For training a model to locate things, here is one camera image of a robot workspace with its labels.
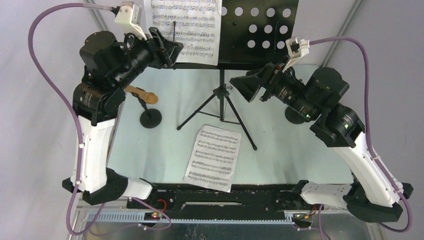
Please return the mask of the sheet music page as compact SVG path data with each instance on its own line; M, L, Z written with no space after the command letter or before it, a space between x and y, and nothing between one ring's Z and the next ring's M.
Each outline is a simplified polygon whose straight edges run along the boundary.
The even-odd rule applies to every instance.
M210 125L198 131L183 183L229 193L242 134Z
M183 44L176 62L217 66L221 37L221 0L144 0L148 27Z

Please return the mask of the black music stand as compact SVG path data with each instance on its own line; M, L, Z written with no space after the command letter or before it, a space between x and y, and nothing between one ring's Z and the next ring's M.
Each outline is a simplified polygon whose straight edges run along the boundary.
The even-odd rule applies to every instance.
M217 118L225 122L225 103L229 103L253 150L252 137L238 114L225 84L226 70L255 70L269 62L276 63L288 55L285 41L292 37L299 1L297 0L224 0L226 14L221 18L221 34L217 64L194 63L184 60L177 69L219 70L219 87L197 108L177 130L196 114L202 112L213 98L220 102Z

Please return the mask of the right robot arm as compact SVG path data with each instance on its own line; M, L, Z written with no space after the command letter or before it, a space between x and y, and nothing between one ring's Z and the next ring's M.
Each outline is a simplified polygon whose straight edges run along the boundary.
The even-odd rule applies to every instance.
M318 184L300 180L293 188L291 204L297 209L329 205L347 210L367 223L397 222L403 213L401 198L413 187L397 181L381 161L374 160L366 144L366 127L357 113L340 103L349 89L338 71L317 68L307 81L296 78L292 67L268 63L244 76L230 79L243 98L251 102L260 89L261 101L275 97L287 105L286 119L293 124L311 123L310 130L348 165L353 183Z

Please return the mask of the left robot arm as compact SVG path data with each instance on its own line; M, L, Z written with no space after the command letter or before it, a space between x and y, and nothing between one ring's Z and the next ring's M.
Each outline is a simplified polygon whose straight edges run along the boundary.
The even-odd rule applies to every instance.
M145 208L158 202L155 185L120 175L107 166L112 129L126 99L126 88L148 67L171 69L184 48L155 27L149 33L147 39L127 33L119 42L112 32L99 31L88 36L79 51L84 74L72 97L79 124L77 157L73 175L62 181L62 187L82 193L90 205L121 197L137 198Z

